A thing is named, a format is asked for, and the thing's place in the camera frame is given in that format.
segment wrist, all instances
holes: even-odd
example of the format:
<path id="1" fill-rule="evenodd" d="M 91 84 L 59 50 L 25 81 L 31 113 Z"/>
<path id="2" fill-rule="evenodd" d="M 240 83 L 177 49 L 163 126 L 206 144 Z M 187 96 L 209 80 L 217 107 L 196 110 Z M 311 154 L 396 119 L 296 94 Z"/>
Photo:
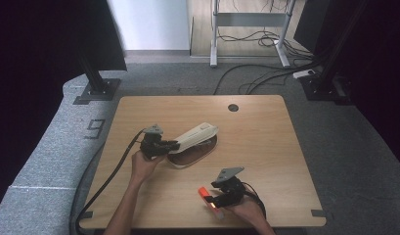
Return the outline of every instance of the wrist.
<path id="1" fill-rule="evenodd" d="M 269 222 L 266 219 L 261 218 L 257 219 L 251 223 L 255 230 L 260 235 L 273 235 L 275 234 L 273 228 L 270 226 Z"/>
<path id="2" fill-rule="evenodd" d="M 129 181 L 128 188 L 137 188 L 139 189 L 144 183 L 143 179 L 131 177 Z"/>

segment black metal stand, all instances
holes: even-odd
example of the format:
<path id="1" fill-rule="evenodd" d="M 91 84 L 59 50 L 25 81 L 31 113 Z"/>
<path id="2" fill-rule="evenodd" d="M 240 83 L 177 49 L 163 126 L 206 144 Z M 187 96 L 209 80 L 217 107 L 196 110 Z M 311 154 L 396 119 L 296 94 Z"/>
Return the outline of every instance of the black metal stand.
<path id="1" fill-rule="evenodd" d="M 347 89 L 346 91 L 343 89 L 343 87 L 345 87 L 345 78 L 337 76 L 336 73 L 339 67 L 339 60 L 342 60 L 341 54 L 343 46 L 347 43 L 350 33 L 364 12 L 367 2 L 368 0 L 362 0 L 358 4 L 349 24 L 338 37 L 321 75 L 300 78 L 303 90 L 306 93 L 308 100 L 335 101 L 340 105 L 352 104 L 349 99 L 349 92 L 347 92 Z"/>
<path id="2" fill-rule="evenodd" d="M 348 89 L 350 83 L 345 77 L 336 75 L 331 86 L 326 89 L 320 89 L 323 82 L 320 77 L 305 76 L 299 80 L 309 101 L 334 101 L 337 105 L 352 105 L 349 97 L 350 90 Z"/>
<path id="3" fill-rule="evenodd" d="M 120 79 L 102 79 L 98 70 L 95 70 L 82 51 L 79 51 L 78 60 L 86 73 L 89 83 L 81 96 L 77 96 L 73 105 L 88 105 L 90 101 L 111 101 L 120 84 Z"/>

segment hole in table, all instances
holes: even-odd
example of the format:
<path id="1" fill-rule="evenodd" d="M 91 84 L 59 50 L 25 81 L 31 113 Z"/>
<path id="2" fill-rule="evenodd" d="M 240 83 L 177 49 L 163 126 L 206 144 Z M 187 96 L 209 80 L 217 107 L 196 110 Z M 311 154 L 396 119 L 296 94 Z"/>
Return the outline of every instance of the hole in table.
<path id="1" fill-rule="evenodd" d="M 228 106 L 228 110 L 231 112 L 237 112 L 239 110 L 239 106 L 236 104 L 231 104 Z"/>

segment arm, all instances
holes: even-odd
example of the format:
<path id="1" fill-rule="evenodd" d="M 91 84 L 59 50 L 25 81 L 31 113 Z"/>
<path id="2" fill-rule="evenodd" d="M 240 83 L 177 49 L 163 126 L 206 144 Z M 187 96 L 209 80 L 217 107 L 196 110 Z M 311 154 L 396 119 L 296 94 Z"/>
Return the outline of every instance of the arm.
<path id="1" fill-rule="evenodd" d="M 132 156 L 132 175 L 123 198 L 105 230 L 105 235 L 130 234 L 133 213 L 135 212 L 139 189 L 144 181 L 154 172 L 158 163 L 165 156 L 146 161 L 141 151 Z"/>
<path id="2" fill-rule="evenodd" d="M 233 212 L 236 216 L 250 223 L 260 235 L 276 235 L 272 226 L 267 222 L 261 208 L 248 196 L 244 196 L 243 201 L 236 206 L 225 208 Z"/>

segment wire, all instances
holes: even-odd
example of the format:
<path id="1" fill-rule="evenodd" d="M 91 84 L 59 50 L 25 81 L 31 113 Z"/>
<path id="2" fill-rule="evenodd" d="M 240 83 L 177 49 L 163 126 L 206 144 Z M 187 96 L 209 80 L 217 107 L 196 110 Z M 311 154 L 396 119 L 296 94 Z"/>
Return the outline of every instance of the wire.
<path id="1" fill-rule="evenodd" d="M 237 9 L 237 7 L 236 7 L 236 2 L 235 2 L 235 0 L 233 0 L 233 6 L 234 6 L 234 8 L 237 10 L 237 12 L 238 12 L 239 9 Z"/>
<path id="2" fill-rule="evenodd" d="M 96 157 L 99 155 L 99 153 L 101 152 L 101 150 L 103 149 L 103 147 L 105 146 L 106 141 L 99 147 L 99 149 L 96 151 L 96 153 L 93 155 L 92 159 L 90 160 L 89 164 L 86 166 L 86 168 L 84 169 L 83 174 L 81 175 L 80 181 L 78 182 L 77 185 L 77 189 L 75 190 L 75 194 L 74 194 L 74 198 L 72 200 L 72 204 L 71 204 L 71 210 L 70 210 L 70 215 L 69 215 L 69 227 L 68 227 L 68 231 L 69 234 L 72 235 L 72 231 L 73 231 L 73 212 L 77 203 L 77 199 L 78 199 L 78 189 L 81 187 L 81 185 L 83 184 L 84 181 L 84 176 L 87 175 L 88 171 L 90 170 L 90 165 L 93 163 L 93 161 L 96 160 Z"/>
<path id="3" fill-rule="evenodd" d="M 279 35 L 270 32 L 270 31 L 266 31 L 265 30 L 266 27 L 263 28 L 263 30 L 259 30 L 256 31 L 252 34 L 250 34 L 249 36 L 245 36 L 245 37 L 234 37 L 234 36 L 230 36 L 230 35 L 221 35 L 220 30 L 218 28 L 217 32 L 218 32 L 218 38 L 221 38 L 223 41 L 226 42 L 233 42 L 233 41 L 258 41 L 258 45 L 259 46 L 264 46 L 264 47 L 273 47 L 275 46 L 274 40 L 277 40 L 279 38 Z M 250 38 L 258 33 L 263 33 L 263 35 L 260 38 Z M 270 40 L 271 43 L 270 44 L 266 44 L 265 41 L 266 40 Z M 305 50 L 300 50 L 297 48 L 294 48 L 290 42 L 288 40 L 284 40 L 284 45 L 285 48 L 288 50 L 289 54 L 294 56 L 294 57 L 299 57 L 299 58 L 304 58 L 304 59 L 308 59 L 311 60 L 313 59 L 313 55 L 309 52 L 309 51 L 305 51 Z"/>
<path id="4" fill-rule="evenodd" d="M 214 93 L 212 95 L 216 95 L 217 94 L 217 90 L 221 84 L 221 82 L 223 81 L 224 77 L 233 70 L 236 70 L 238 68 L 242 68 L 242 67 L 262 67 L 262 68 L 269 68 L 269 69 L 275 69 L 275 70 L 288 70 L 288 69 L 283 69 L 283 68 L 278 68 L 278 67 L 272 67 L 272 66 L 266 66 L 266 65 L 239 65 L 239 66 L 235 66 L 230 68 L 229 70 L 227 70 L 226 72 L 224 72 L 224 74 L 220 77 L 220 79 L 218 80 L 217 86 L 215 87 Z"/>
<path id="5" fill-rule="evenodd" d="M 305 65 L 305 66 L 301 66 L 301 67 L 299 67 L 299 68 L 297 68 L 297 69 L 290 70 L 290 71 L 288 71 L 288 72 L 285 72 L 285 73 L 282 73 L 282 74 L 279 74 L 279 75 L 270 76 L 270 77 L 264 79 L 263 81 L 260 81 L 260 82 L 258 82 L 257 84 L 255 84 L 254 87 L 251 88 L 251 89 L 246 93 L 246 95 L 250 95 L 257 87 L 259 87 L 260 85 L 264 84 L 266 81 L 268 81 L 268 80 L 270 80 L 270 79 L 273 79 L 273 78 L 275 78 L 275 77 L 280 77 L 280 76 L 283 76 L 283 75 L 290 75 L 290 74 L 293 74 L 293 73 L 295 73 L 295 72 L 297 72 L 297 71 L 308 70 L 308 69 L 311 69 L 311 68 L 314 68 L 314 67 L 319 66 L 322 62 L 323 62 L 323 61 L 318 61 L 318 62 L 311 63 L 311 64 L 308 64 L 308 65 Z"/>
<path id="6" fill-rule="evenodd" d="M 275 4 L 275 0 L 272 0 L 272 5 L 270 6 L 270 13 L 272 12 L 272 10 L 273 10 L 273 5 Z"/>
<path id="7" fill-rule="evenodd" d="M 264 8 L 265 8 L 267 5 L 269 5 L 269 2 L 270 2 L 270 0 L 267 0 L 266 5 L 263 6 L 263 8 L 261 9 L 260 12 L 263 12 Z"/>
<path id="8" fill-rule="evenodd" d="M 264 75 L 258 77 L 258 78 L 255 79 L 253 82 L 249 82 L 249 83 L 245 83 L 245 84 L 241 85 L 241 86 L 239 87 L 239 89 L 238 89 L 239 95 L 242 94 L 242 93 L 241 93 L 242 87 L 243 87 L 243 86 L 246 86 L 246 85 L 248 85 L 248 88 L 247 88 L 247 90 L 245 91 L 245 95 L 250 94 L 250 92 L 251 92 L 251 90 L 250 90 L 250 89 L 251 89 L 251 86 L 252 86 L 252 85 L 254 85 L 254 86 L 258 85 L 258 83 L 256 83 L 257 80 L 261 79 L 262 77 L 264 77 L 264 76 L 265 76 L 266 74 L 268 74 L 269 72 L 270 72 L 270 71 L 266 72 Z M 282 86 L 284 86 L 284 85 L 286 85 L 286 79 L 288 78 L 289 74 L 287 74 L 287 75 L 283 78 L 282 83 L 267 83 L 267 81 L 272 80 L 272 79 L 274 79 L 274 78 L 281 77 L 281 76 L 283 76 L 283 74 L 281 74 L 280 76 L 271 76 L 271 77 L 267 78 L 267 79 L 264 81 L 264 83 L 259 84 L 259 86 L 262 86 L 262 85 L 269 85 L 269 84 L 270 84 L 270 85 L 282 85 Z"/>
<path id="9" fill-rule="evenodd" d="M 251 185 L 249 185 L 245 182 L 242 182 L 242 184 L 249 186 L 251 188 L 251 190 L 254 192 L 254 194 L 253 194 L 248 191 L 244 191 L 244 194 L 249 196 L 250 198 L 252 198 L 255 201 L 255 203 L 261 208 L 261 211 L 263 212 L 264 217 L 267 218 L 266 217 L 266 208 L 264 207 L 263 201 L 261 201 L 261 199 L 258 197 L 257 192 L 255 192 L 255 190 L 251 187 Z"/>
<path id="10" fill-rule="evenodd" d="M 121 157 L 119 163 L 117 164 L 116 168 L 113 170 L 113 172 L 111 173 L 109 178 L 106 180 L 106 182 L 102 185 L 102 187 L 100 187 L 100 189 L 96 192 L 96 194 L 90 199 L 90 201 L 86 204 L 86 206 L 84 206 L 84 208 L 78 214 L 78 217 L 77 217 L 77 219 L 75 221 L 75 230 L 76 230 L 76 232 L 81 233 L 80 232 L 80 224 L 79 224 L 79 222 L 82 219 L 82 216 L 86 213 L 87 209 L 89 209 L 90 206 L 96 201 L 96 199 L 99 197 L 99 195 L 103 192 L 103 190 L 105 190 L 105 188 L 109 185 L 109 183 L 114 178 L 114 176 L 120 170 L 121 166 L 123 165 L 124 161 L 126 160 L 127 155 L 129 154 L 129 152 L 132 149 L 133 145 L 135 144 L 135 142 L 137 141 L 137 139 L 141 135 L 142 131 L 144 131 L 144 129 L 140 130 L 139 133 L 136 134 L 135 137 L 133 137 L 132 141 L 127 146 L 126 150 L 123 153 L 123 156 Z"/>
<path id="11" fill-rule="evenodd" d="M 254 188 L 253 188 L 251 185 L 249 185 L 248 183 L 245 183 L 245 182 L 242 182 L 242 184 L 245 184 L 245 185 L 247 185 L 248 187 L 250 187 L 250 188 L 251 188 L 251 190 L 252 190 L 252 192 L 255 194 L 255 196 L 257 196 L 257 197 L 258 197 L 258 194 L 257 194 L 257 192 L 255 192 Z"/>
<path id="12" fill-rule="evenodd" d="M 272 4 L 272 8 L 274 8 L 274 9 L 276 9 L 276 10 L 278 10 L 278 11 L 282 11 L 283 9 L 285 9 L 285 12 L 286 12 L 287 9 L 288 9 L 289 0 L 286 1 L 285 6 L 283 6 L 282 8 L 280 7 L 280 2 L 281 2 L 281 1 L 279 1 L 279 7 L 274 7 L 273 4 Z"/>

